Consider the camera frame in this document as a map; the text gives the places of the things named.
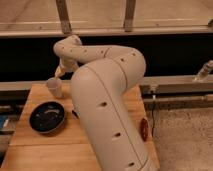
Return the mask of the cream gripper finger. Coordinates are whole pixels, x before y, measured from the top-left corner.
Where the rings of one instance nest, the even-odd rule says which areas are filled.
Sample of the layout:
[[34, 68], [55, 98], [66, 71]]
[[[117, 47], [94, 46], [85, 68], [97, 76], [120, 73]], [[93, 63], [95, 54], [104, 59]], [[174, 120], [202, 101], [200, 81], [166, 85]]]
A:
[[58, 67], [56, 68], [56, 71], [55, 71], [54, 76], [55, 76], [56, 78], [60, 78], [60, 77], [62, 77], [64, 74], [65, 74], [65, 69], [64, 69], [63, 67], [58, 66]]

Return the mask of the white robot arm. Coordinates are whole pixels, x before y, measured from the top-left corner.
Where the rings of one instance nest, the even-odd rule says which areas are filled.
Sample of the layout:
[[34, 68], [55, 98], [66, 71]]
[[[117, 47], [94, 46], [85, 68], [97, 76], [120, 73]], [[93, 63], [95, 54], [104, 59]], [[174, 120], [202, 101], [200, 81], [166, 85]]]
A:
[[73, 106], [102, 171], [157, 171], [122, 99], [145, 74], [142, 53], [127, 46], [85, 46], [76, 35], [53, 50], [60, 58], [55, 75], [73, 74]]

